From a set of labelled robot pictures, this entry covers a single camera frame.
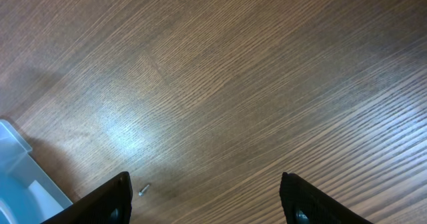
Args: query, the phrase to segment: wooden floor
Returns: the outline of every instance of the wooden floor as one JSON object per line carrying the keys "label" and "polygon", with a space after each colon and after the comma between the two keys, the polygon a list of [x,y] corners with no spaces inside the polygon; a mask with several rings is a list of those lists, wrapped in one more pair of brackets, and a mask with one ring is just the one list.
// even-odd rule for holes
{"label": "wooden floor", "polygon": [[284,223],[283,171],[426,223],[427,0],[0,0],[0,115],[133,223]]}

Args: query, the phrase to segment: light blue plastic container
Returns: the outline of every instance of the light blue plastic container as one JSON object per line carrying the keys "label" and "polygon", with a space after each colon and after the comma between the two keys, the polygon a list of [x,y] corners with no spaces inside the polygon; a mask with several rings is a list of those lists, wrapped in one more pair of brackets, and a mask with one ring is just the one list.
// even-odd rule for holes
{"label": "light blue plastic container", "polygon": [[40,223],[73,204],[30,157],[31,151],[0,119],[0,224]]}

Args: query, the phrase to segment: small metal screw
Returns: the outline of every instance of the small metal screw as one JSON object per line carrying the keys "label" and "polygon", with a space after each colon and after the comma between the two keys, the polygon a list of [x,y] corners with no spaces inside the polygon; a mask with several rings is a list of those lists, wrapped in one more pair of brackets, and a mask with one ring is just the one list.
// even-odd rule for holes
{"label": "small metal screw", "polygon": [[148,187],[149,187],[149,184],[148,185],[146,185],[138,194],[139,194],[139,196],[143,196],[144,194],[145,194],[145,192],[147,192],[147,190],[148,190]]}

